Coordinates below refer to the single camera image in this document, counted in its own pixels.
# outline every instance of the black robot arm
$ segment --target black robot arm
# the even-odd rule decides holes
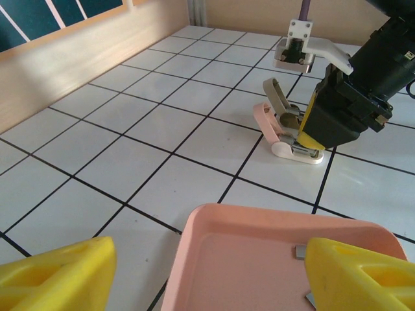
[[[298,142],[324,149],[356,140],[392,118],[388,99],[415,80],[415,0],[368,0],[390,19],[350,59],[349,76],[333,65],[316,87]]]

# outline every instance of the floor tile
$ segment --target floor tile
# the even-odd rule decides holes
[[[173,156],[130,204],[183,230],[190,213],[199,205],[218,202],[231,180],[231,176]]]
[[[120,207],[72,179],[7,235],[36,255],[92,238]]]
[[[353,56],[354,54],[356,54],[356,52],[361,48],[360,46],[350,45],[350,44],[336,43],[335,45],[337,45],[339,49],[350,54],[350,56]]]
[[[282,73],[292,73],[297,76],[300,75],[300,73],[297,71],[274,67],[274,57],[275,57],[275,51],[269,51],[267,55],[265,55],[265,57],[259,62],[259,64],[256,65],[256,67],[262,68],[262,69],[268,69],[272,71],[279,71]]]
[[[252,47],[240,47],[232,45],[224,51],[217,60],[222,62],[237,63],[239,65],[254,66],[266,53],[266,50]]]
[[[379,133],[371,129],[361,133],[356,141],[339,146],[337,151],[415,173],[411,141],[415,141],[415,130],[387,124]]]
[[[311,214],[313,211],[313,206],[239,179],[232,185],[232,188],[229,190],[222,203],[297,213]]]
[[[289,100],[308,104],[319,82],[318,79],[302,76],[296,84],[296,87],[292,90]]]
[[[150,49],[159,50],[163,52],[179,53],[196,40],[184,39],[177,37],[167,37],[159,43],[153,45]]]
[[[394,107],[390,122],[415,127],[415,100],[408,95],[396,94],[388,102]]]
[[[183,55],[190,55],[195,57],[208,58],[210,60],[217,57],[220,53],[229,47],[228,44],[197,41],[192,46],[181,52]]]
[[[45,109],[0,137],[28,152],[33,152],[76,122],[78,120],[75,118]]]
[[[0,264],[8,264],[24,258],[22,253],[0,238]]]
[[[330,154],[326,152],[323,163],[319,165],[282,159],[274,156],[270,146],[263,139],[245,165],[240,177],[314,203],[329,158]]]
[[[167,73],[170,75],[181,76],[183,78],[191,78],[209,62],[209,60],[204,60],[201,58],[176,55],[156,71],[158,73]]]
[[[230,63],[211,62],[193,80],[235,87],[248,73],[249,67],[232,65]]]
[[[268,34],[247,33],[241,39],[235,42],[236,45],[246,47],[257,47],[260,49],[271,49],[280,39],[279,36],[270,36]]]
[[[27,155],[24,152],[0,141],[0,174],[24,159],[26,156]]]
[[[163,151],[122,137],[77,176],[120,200],[127,200],[167,156]]]
[[[155,68],[171,59],[174,55],[175,54],[167,52],[145,50],[138,55],[131,57],[129,60],[124,62],[124,64],[147,70],[155,70]]]
[[[209,32],[212,31],[212,28],[199,27],[199,26],[186,26],[183,29],[175,32],[172,36],[178,36],[189,39],[200,39]]]
[[[32,157],[0,176],[0,230],[7,230],[68,178]]]
[[[120,65],[91,81],[91,83],[121,92],[147,74],[147,70]]]
[[[407,254],[408,261],[415,263],[415,244],[401,239],[399,239],[399,242]]]
[[[147,310],[170,275],[180,236],[127,208],[101,236],[117,249],[107,310]]]
[[[156,103],[120,94],[86,118],[87,121],[124,133],[144,117]]]
[[[268,102],[265,96],[233,90],[211,114],[212,117],[259,129],[254,119],[253,107]]]
[[[320,205],[415,238],[414,200],[414,176],[336,155]]]
[[[194,113],[158,106],[126,135],[173,151],[203,118]]]
[[[87,84],[59,100],[52,107],[78,118],[83,118],[116,95],[116,92],[109,89]]]
[[[245,32],[241,31],[215,29],[205,36],[203,40],[232,44],[244,34]]]
[[[150,73],[128,88],[125,93],[162,102],[185,82],[186,80],[183,78],[176,78],[175,76],[163,75],[161,73]]]
[[[265,80],[268,80],[269,78],[276,78],[285,96],[287,96],[295,81],[297,81],[298,76],[255,68],[237,86],[237,89],[242,89],[243,91],[249,91],[265,95],[262,84]]]
[[[164,103],[207,115],[229,92],[225,87],[188,81]]]
[[[206,119],[178,154],[235,174],[259,136],[252,130]]]
[[[35,155],[65,172],[75,174],[117,137],[113,132],[80,122]]]
[[[329,61],[325,58],[317,57],[314,61],[313,68],[310,73],[305,73],[304,76],[310,76],[313,78],[324,79],[326,76],[326,68],[329,65]]]

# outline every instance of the yellow plastic part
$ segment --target yellow plastic part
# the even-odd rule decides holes
[[[410,262],[312,238],[305,268],[318,311],[415,310],[415,264]]]
[[[307,110],[305,111],[303,121],[301,122],[300,129],[298,130],[298,138],[297,141],[302,144],[304,147],[310,148],[310,149],[317,149],[317,150],[324,150],[326,149],[322,144],[320,144],[318,141],[316,141],[314,138],[312,138],[309,134],[303,132],[305,123],[307,122],[308,117],[310,116],[311,109],[314,106],[314,102],[316,101],[317,92],[314,92],[309,106],[307,107]]]
[[[0,311],[101,311],[116,267],[110,237],[0,266]]]

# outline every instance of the wall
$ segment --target wall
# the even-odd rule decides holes
[[[301,0],[204,0],[210,27],[287,35]],[[365,0],[312,0],[313,36],[363,44],[386,20]]]
[[[0,62],[0,133],[188,23],[186,0],[149,0]]]

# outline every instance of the pink tray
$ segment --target pink tray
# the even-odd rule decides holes
[[[221,204],[195,209],[162,311],[313,310],[294,247],[325,237],[406,260],[385,228],[358,220]]]

